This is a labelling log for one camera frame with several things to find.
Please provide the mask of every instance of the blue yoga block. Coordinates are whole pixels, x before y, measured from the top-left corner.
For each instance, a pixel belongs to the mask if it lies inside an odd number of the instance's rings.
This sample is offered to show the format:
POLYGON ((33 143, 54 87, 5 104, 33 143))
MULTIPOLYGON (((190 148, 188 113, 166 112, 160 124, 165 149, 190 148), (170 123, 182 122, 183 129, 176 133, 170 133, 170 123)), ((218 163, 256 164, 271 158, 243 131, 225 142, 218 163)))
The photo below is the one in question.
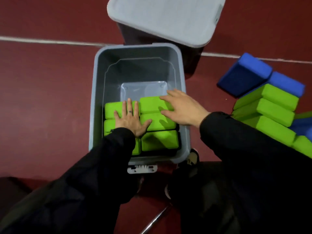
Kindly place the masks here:
POLYGON ((291 127, 297 126, 312 126, 312 117, 295 119, 291 124, 291 127))
POLYGON ((217 85, 239 97, 267 81, 272 73, 272 67, 248 53, 244 53, 237 62, 222 76, 217 85))
POLYGON ((300 98, 303 93, 305 92, 305 85, 300 83, 299 81, 296 81, 292 78, 289 78, 288 76, 278 73, 274 71, 269 78, 269 80, 259 87, 263 86, 264 84, 271 84, 281 90, 286 91, 287 93, 290 93, 298 98, 300 98))
POLYGON ((312 125, 291 126, 289 129, 294 131, 297 135, 304 135, 312 142, 312 125))

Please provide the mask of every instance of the metal rod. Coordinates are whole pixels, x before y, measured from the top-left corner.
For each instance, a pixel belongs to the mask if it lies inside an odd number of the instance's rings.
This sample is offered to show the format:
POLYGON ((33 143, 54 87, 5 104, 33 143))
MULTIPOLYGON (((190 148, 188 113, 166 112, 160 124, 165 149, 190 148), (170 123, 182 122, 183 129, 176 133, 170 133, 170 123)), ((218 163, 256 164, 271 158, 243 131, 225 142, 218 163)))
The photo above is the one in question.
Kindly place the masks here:
POLYGON ((166 208, 164 208, 154 219, 143 229, 143 231, 140 232, 140 234, 146 234, 149 232, 149 230, 152 228, 152 226, 157 223, 157 221, 166 213, 166 211, 170 208, 171 206, 168 205, 166 208))

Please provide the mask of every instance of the white lid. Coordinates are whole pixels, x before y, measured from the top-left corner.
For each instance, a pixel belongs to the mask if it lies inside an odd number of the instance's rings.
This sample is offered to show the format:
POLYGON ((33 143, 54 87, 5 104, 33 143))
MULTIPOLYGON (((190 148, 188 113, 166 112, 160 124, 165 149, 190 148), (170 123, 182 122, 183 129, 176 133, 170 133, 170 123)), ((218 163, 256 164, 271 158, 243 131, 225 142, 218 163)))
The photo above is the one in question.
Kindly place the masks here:
POLYGON ((225 0, 109 0, 108 16, 119 23, 193 48, 215 31, 225 0))

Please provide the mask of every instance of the stack of blocks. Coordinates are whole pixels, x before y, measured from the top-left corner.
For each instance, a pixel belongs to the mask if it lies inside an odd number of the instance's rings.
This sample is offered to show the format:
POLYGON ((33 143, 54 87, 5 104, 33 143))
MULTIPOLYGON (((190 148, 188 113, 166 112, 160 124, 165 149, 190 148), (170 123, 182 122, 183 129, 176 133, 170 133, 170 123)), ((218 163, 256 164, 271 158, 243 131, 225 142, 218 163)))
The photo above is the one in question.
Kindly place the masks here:
MULTIPOLYGON (((114 111, 121 117, 122 102, 105 104, 104 136, 115 129, 114 111)), ((160 113, 161 110, 171 110, 173 107, 159 97, 145 97, 140 99, 139 116, 143 124, 152 119, 147 133, 141 139, 136 138, 135 149, 132 155, 139 155, 142 151, 153 151, 161 149, 177 149, 179 147, 176 123, 160 113)))
POLYGON ((233 118, 312 158, 312 112, 294 113, 302 83, 245 53, 217 85, 240 97, 233 118))

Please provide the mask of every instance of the white line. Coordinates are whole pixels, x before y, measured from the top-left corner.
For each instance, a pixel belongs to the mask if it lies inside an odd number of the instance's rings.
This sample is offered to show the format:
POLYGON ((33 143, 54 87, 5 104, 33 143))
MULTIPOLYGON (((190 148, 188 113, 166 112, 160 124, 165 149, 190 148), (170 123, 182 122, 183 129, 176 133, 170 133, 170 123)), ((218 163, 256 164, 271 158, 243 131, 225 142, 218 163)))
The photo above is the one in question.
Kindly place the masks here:
MULTIPOLYGON (((115 44, 107 44, 107 43, 89 43, 89 42, 76 42, 76 41, 48 40, 48 39, 29 39, 29 38, 17 38, 17 37, 8 37, 8 36, 0 36, 0 41, 11 41, 11 42, 20 42, 20 43, 41 43, 41 44, 65 44, 65 45, 95 46, 95 47, 105 47, 105 46, 115 45, 115 44)), ((240 58, 239 55, 213 53, 213 52, 202 52, 201 56, 224 57, 224 58, 234 58, 234 59, 240 58)), ((281 58, 275 59, 275 58, 258 57, 258 59, 265 60, 265 61, 312 64, 312 61, 287 60, 287 59, 281 59, 281 58)))

